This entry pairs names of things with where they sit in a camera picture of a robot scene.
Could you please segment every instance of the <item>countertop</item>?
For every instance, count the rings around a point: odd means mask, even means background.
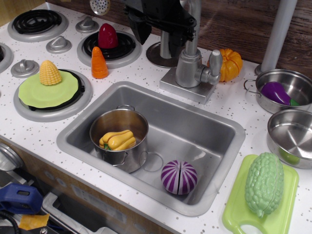
[[[227,83],[219,83],[210,100],[205,105],[199,104],[159,89],[159,81],[169,69],[157,67],[147,60],[145,52],[148,47],[160,41],[158,36],[150,35],[142,47],[140,57],[135,62],[122,68],[109,70],[108,77],[104,79],[95,79],[91,76],[90,67],[81,63],[77,59],[76,53],[79,42],[88,34],[77,32],[75,25],[83,20],[86,15],[48,3],[39,6],[38,9],[56,10],[68,18],[69,26],[62,33],[62,36],[70,40],[73,46],[66,53],[50,54],[45,48],[48,41],[18,42],[9,37],[7,24],[0,27],[0,43],[7,45],[14,54],[12,64],[0,74],[0,137],[18,145],[41,160],[54,165],[90,187],[101,191],[108,197],[151,219],[173,233],[230,233],[222,224],[222,214],[241,162],[249,154],[258,155],[270,151],[266,143],[266,136],[267,122],[272,114],[262,109],[256,102],[255,95],[246,92],[243,88],[245,80],[256,79],[254,69],[257,64],[244,61],[238,77]],[[116,30],[132,34],[131,29],[125,26],[98,18],[93,18],[93,20],[100,25],[105,22],[110,23]],[[204,49],[200,49],[200,51],[205,64],[210,51]],[[48,59],[59,69],[74,70],[85,75],[93,88],[93,97],[89,105],[113,83],[129,81],[238,122],[245,129],[246,138],[210,209],[205,214],[197,217],[181,215],[130,186],[117,181],[106,173],[62,152],[56,144],[57,136],[62,129],[82,112],[56,122],[33,122],[21,117],[13,105],[13,96],[16,89],[25,79],[13,77],[10,69],[22,59],[34,60],[39,64]],[[295,170],[299,174],[299,185],[289,233],[311,233],[312,170],[298,168]]]

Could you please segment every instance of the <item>purple eggplant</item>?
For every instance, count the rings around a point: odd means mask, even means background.
[[[275,81],[266,83],[261,90],[261,94],[280,104],[299,106],[299,104],[286,93],[283,85]]]

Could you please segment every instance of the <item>saucepan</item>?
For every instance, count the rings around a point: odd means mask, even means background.
[[[283,110],[268,122],[267,144],[285,163],[312,169],[312,113]]]
[[[91,125],[90,138],[94,144],[97,157],[128,173],[139,169],[147,158],[148,122],[143,115],[129,105],[100,115]],[[127,150],[112,151],[99,146],[99,140],[108,132],[130,130],[136,138],[135,146]]]
[[[247,88],[247,82],[255,82],[256,91],[251,91],[250,88]],[[294,99],[299,105],[280,104],[264,96],[261,93],[262,88],[269,82],[280,83],[288,96]],[[258,104],[273,114],[287,109],[308,110],[312,103],[312,80],[295,71],[284,69],[269,70],[261,73],[256,80],[246,80],[244,82],[244,88],[248,92],[255,93]]]

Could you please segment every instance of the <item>play kitchen sink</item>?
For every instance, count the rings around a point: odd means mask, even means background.
[[[90,139],[94,120],[124,104],[133,106],[149,125],[146,161],[132,173],[98,158]],[[123,81],[113,84],[62,130],[57,145],[165,206],[197,216],[210,208],[244,139],[244,129],[232,120]],[[167,192],[160,179],[162,168],[176,159],[190,163],[197,172],[197,185],[187,195]]]

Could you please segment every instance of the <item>sink drain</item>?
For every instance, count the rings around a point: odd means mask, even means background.
[[[148,172],[155,172],[162,168],[163,160],[156,153],[148,153],[145,163],[142,168]]]

